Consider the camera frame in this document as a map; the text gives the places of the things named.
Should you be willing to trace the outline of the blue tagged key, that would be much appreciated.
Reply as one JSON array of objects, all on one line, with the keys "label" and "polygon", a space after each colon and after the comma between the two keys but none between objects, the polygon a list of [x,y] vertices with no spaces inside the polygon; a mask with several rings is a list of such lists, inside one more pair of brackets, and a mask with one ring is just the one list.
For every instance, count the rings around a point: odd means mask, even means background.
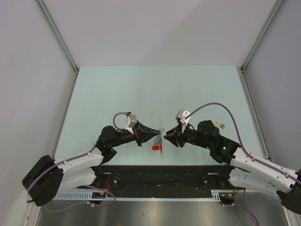
[{"label": "blue tagged key", "polygon": [[160,138],[155,138],[155,140],[154,140],[155,145],[160,145],[161,142],[162,142],[162,140]]}]

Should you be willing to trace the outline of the red handled keyring holder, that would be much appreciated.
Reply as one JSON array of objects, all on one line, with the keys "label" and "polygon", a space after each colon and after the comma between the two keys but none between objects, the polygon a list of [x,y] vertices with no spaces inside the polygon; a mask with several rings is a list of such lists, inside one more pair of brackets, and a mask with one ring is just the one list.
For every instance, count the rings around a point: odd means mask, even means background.
[{"label": "red handled keyring holder", "polygon": [[159,145],[159,150],[160,150],[160,153],[163,153],[163,132],[164,132],[164,128],[161,127],[159,129],[159,135],[158,135],[158,145]]}]

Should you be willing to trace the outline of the yellow tagged key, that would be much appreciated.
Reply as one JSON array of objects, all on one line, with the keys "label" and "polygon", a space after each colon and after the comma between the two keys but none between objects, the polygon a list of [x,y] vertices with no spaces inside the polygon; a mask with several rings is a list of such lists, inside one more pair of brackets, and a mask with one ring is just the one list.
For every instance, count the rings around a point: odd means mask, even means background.
[{"label": "yellow tagged key", "polygon": [[214,126],[221,129],[225,128],[225,125],[222,122],[214,122]]}]

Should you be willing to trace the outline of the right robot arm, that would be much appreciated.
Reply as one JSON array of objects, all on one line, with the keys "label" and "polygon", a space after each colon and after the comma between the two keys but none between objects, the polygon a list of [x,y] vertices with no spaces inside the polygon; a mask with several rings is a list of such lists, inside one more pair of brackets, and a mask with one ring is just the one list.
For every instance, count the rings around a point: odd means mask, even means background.
[{"label": "right robot arm", "polygon": [[197,129],[179,123],[164,139],[176,147],[186,143],[206,148],[218,163],[227,165],[227,172],[217,177],[222,189],[243,187],[265,194],[288,210],[301,212],[301,172],[285,168],[246,151],[243,146],[222,136],[211,120],[202,121]]}]

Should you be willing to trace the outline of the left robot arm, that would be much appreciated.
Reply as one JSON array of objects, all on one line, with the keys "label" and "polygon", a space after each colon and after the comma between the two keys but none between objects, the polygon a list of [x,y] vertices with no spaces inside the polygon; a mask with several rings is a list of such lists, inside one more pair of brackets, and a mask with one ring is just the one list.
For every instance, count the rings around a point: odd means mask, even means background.
[{"label": "left robot arm", "polygon": [[23,178],[22,185],[31,198],[30,202],[39,207],[62,191],[90,185],[99,188],[104,182],[100,165],[117,154],[115,147],[130,142],[142,146],[157,135],[159,130],[146,127],[139,121],[129,129],[116,130],[113,126],[106,126],[89,151],[62,159],[42,156]]}]

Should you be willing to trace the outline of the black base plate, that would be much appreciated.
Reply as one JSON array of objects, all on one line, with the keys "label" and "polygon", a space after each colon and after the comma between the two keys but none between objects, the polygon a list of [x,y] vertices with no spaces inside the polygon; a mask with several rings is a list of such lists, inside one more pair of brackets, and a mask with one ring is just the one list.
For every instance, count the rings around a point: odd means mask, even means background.
[{"label": "black base plate", "polygon": [[98,175],[92,186],[107,188],[117,198],[199,199],[211,197],[212,190],[234,192],[236,188],[276,194],[272,182],[228,165],[104,165],[94,169]]}]

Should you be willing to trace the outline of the left aluminium frame post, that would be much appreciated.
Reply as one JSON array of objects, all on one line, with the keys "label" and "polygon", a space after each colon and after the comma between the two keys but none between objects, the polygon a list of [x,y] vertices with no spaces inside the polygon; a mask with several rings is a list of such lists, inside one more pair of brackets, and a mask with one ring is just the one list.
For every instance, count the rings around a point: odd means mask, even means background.
[{"label": "left aluminium frame post", "polygon": [[72,70],[77,75],[79,72],[79,67],[77,66],[63,36],[61,35],[55,20],[53,19],[46,3],[43,0],[35,0],[40,12],[42,13],[46,23],[48,24],[50,31],[52,32],[55,40],[57,41],[58,46],[60,47],[61,51],[63,52],[64,56],[66,57],[69,65],[71,66]]}]

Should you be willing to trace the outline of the aluminium frame post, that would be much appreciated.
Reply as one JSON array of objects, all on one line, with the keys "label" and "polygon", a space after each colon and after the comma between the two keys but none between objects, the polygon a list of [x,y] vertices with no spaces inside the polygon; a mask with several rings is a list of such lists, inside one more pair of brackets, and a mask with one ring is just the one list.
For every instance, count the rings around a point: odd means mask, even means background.
[{"label": "aluminium frame post", "polygon": [[243,64],[240,67],[241,72],[245,72],[247,69],[249,63],[251,62],[252,58],[254,57],[257,49],[259,48],[260,44],[262,43],[264,37],[267,35],[270,27],[272,26],[272,23],[276,19],[278,13],[280,12],[280,9],[282,8],[283,4],[286,2],[286,0],[277,0],[272,8],[272,10],[269,12],[269,15],[264,22],[258,36],[255,39],[254,44],[252,45],[250,51],[247,54],[247,57],[245,58]]},{"label": "aluminium frame post", "polygon": [[63,52],[64,56],[66,57],[69,65],[71,66],[72,70],[77,75],[79,72],[79,67],[77,66],[63,36],[61,35],[55,20],[53,19],[46,3],[43,0],[35,0],[40,12],[42,13],[46,23],[48,24],[50,31],[52,32],[55,40],[57,41],[58,46],[60,47],[61,51]]}]

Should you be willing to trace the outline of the right aluminium frame post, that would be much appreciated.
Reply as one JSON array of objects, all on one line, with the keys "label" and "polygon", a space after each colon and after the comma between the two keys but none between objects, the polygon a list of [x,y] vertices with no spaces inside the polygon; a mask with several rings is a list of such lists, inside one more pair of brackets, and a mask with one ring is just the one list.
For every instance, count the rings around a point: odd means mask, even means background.
[{"label": "right aluminium frame post", "polygon": [[251,62],[252,58],[254,57],[257,49],[259,48],[260,44],[262,43],[264,37],[267,35],[270,27],[272,26],[272,23],[276,19],[278,13],[280,12],[280,9],[282,8],[283,4],[286,2],[286,0],[277,0],[272,8],[272,10],[269,12],[269,15],[264,22],[258,36],[255,39],[254,44],[252,45],[250,51],[247,54],[247,57],[245,58],[243,64],[240,67],[241,72],[245,72],[247,69],[249,63]]}]

